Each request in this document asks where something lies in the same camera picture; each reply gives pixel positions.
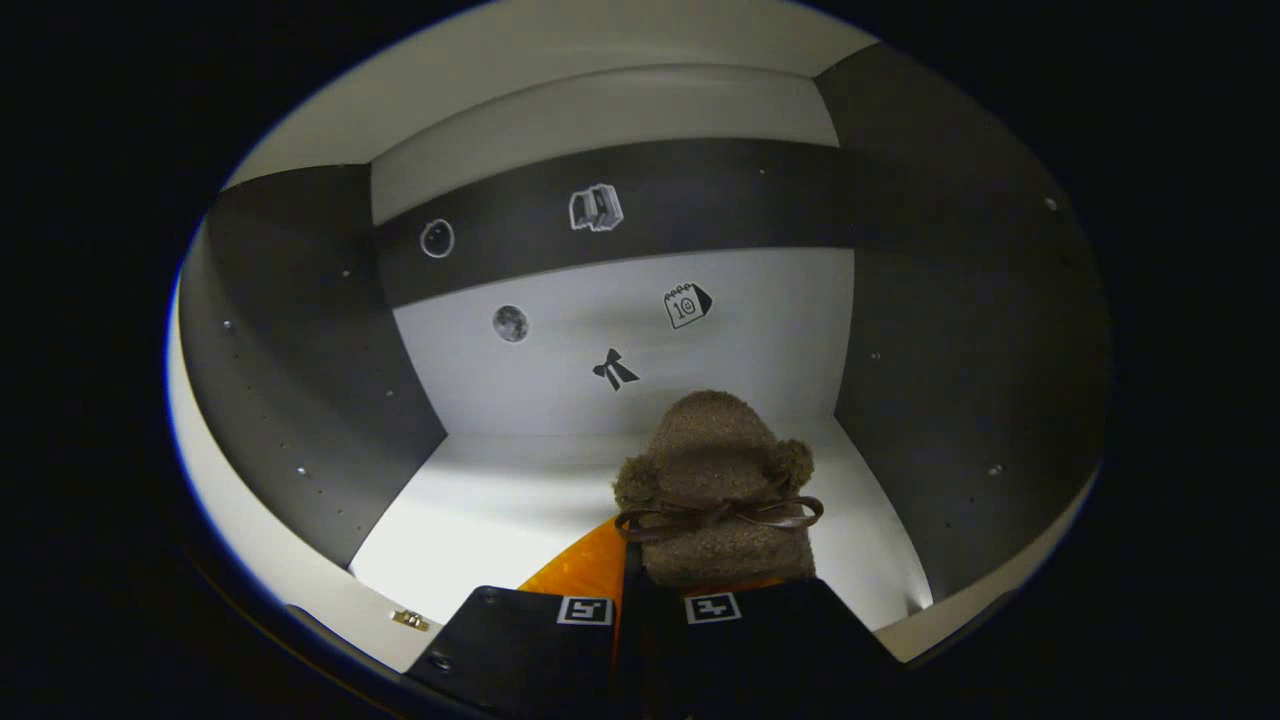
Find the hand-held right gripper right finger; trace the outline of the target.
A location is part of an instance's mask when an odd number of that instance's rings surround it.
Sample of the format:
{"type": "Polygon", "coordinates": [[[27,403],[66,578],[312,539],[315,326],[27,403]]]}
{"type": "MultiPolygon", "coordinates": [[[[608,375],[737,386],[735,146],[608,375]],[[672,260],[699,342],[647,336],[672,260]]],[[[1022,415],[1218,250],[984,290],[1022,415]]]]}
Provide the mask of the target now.
{"type": "Polygon", "coordinates": [[[644,719],[881,719],[904,665],[823,582],[678,596],[643,616],[644,719]]]}

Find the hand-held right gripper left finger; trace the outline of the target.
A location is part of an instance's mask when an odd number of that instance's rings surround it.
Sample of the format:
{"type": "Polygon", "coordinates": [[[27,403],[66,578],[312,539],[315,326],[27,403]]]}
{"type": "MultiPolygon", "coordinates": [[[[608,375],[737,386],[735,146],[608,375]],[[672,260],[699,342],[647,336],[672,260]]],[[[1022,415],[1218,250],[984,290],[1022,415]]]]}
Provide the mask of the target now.
{"type": "Polygon", "coordinates": [[[608,518],[522,584],[474,588],[407,678],[488,719],[612,719],[627,561],[608,518]]]}

